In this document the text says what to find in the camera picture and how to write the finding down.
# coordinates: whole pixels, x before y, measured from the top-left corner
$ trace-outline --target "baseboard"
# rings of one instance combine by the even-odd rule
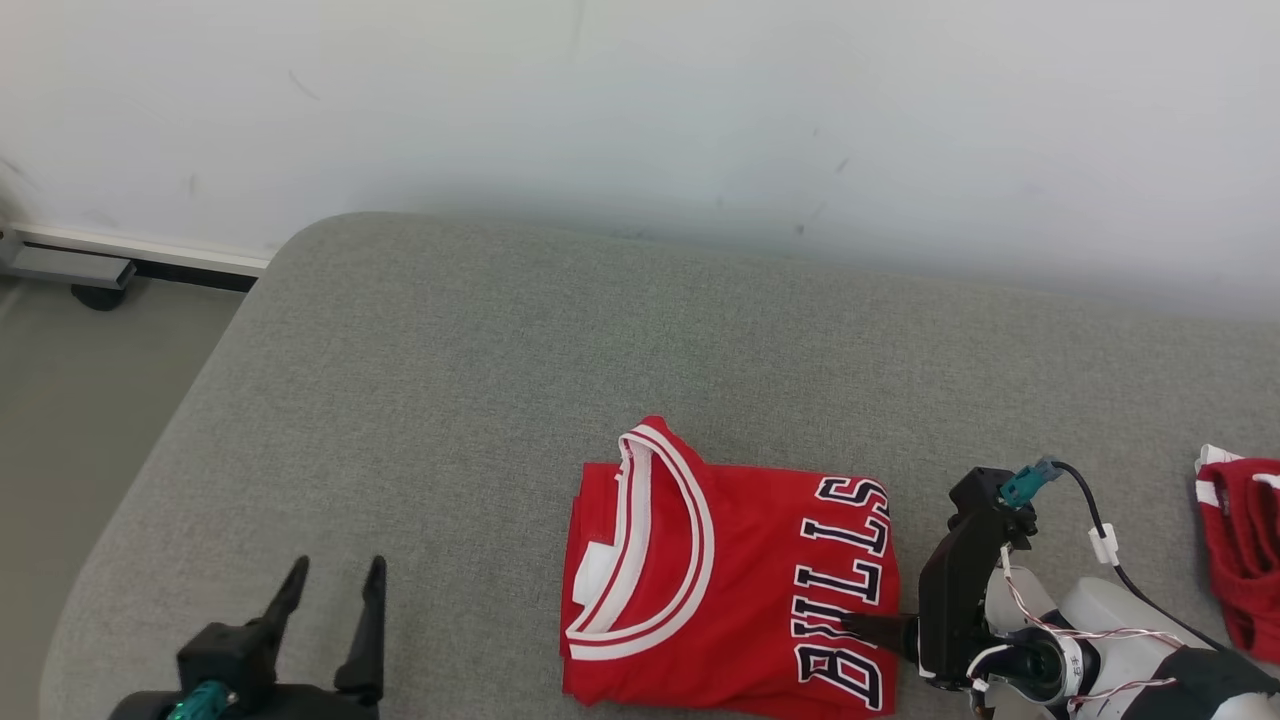
[[[225,250],[196,250],[192,247],[178,247],[145,240],[51,228],[31,223],[13,223],[10,227],[22,233],[20,237],[24,242],[32,245],[129,258],[132,260],[172,265],[174,268],[210,270],[246,278],[261,277],[269,263],[269,260],[261,258],[238,255],[232,247]]]

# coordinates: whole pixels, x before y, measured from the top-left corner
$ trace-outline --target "metal bracket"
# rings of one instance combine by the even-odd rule
[[[32,247],[12,227],[0,227],[0,275],[124,290],[136,270],[128,258]]]

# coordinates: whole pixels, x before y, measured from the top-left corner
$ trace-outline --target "gray couch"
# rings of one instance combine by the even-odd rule
[[[388,719],[705,717],[559,692],[580,464],[646,414],[713,462],[863,473],[895,507],[904,606],[970,466],[1074,462],[1146,592],[1222,638],[1192,500],[1203,442],[1280,455],[1280,329],[1071,297],[556,231],[343,215],[244,300],[97,543],[41,688],[100,720],[175,685],[174,651],[261,611],[301,553],[280,655],[328,685],[374,553],[389,565]],[[1074,486],[1024,556],[1102,574]],[[902,717],[964,717],[902,673]]]

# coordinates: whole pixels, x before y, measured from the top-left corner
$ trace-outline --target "red jersey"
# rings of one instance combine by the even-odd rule
[[[588,464],[561,616],[564,692],[780,719],[893,712],[897,657],[841,629],[897,614],[884,489],[707,465],[660,418]]]
[[[1280,460],[1201,450],[1196,497],[1211,562],[1210,588],[1222,603],[1231,642],[1280,662]]]

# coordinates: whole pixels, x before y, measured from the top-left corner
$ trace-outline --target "teal connector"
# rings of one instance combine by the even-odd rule
[[[227,711],[230,691],[218,680],[205,680],[174,706],[168,720],[218,720]]]
[[[1018,471],[1007,483],[1000,486],[1000,496],[1010,507],[1021,507],[1036,497],[1044,483],[1056,480],[1062,470],[1053,466],[1057,457],[1046,455],[1034,465],[1028,465]]]

